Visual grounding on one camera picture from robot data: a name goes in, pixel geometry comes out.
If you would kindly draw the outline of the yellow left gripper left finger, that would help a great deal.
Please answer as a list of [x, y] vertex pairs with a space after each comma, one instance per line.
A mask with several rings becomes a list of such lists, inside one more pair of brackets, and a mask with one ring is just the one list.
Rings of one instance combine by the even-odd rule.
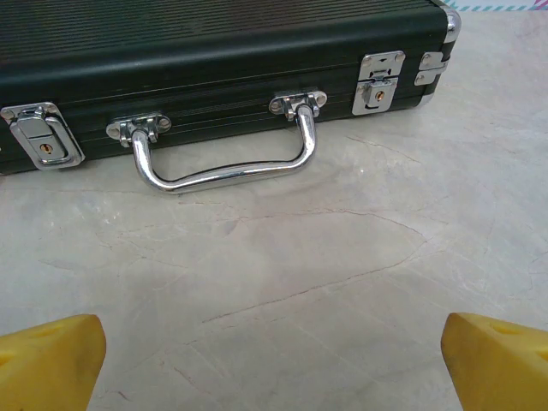
[[0, 411], [86, 411], [105, 354], [94, 314], [0, 336]]

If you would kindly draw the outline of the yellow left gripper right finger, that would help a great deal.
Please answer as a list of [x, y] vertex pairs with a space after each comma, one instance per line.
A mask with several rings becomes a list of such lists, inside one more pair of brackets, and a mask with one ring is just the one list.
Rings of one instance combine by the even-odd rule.
[[463, 411], [548, 411], [548, 331], [451, 313], [441, 351]]

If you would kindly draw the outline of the black ribbed carry case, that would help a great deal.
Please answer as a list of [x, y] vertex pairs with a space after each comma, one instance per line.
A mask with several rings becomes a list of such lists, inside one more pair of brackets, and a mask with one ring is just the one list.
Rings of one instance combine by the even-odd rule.
[[[429, 101], [461, 28], [443, 0], [0, 0], [0, 176], [123, 154], [170, 194], [283, 176], [316, 121]], [[154, 146], [291, 122], [288, 160], [152, 165]]]

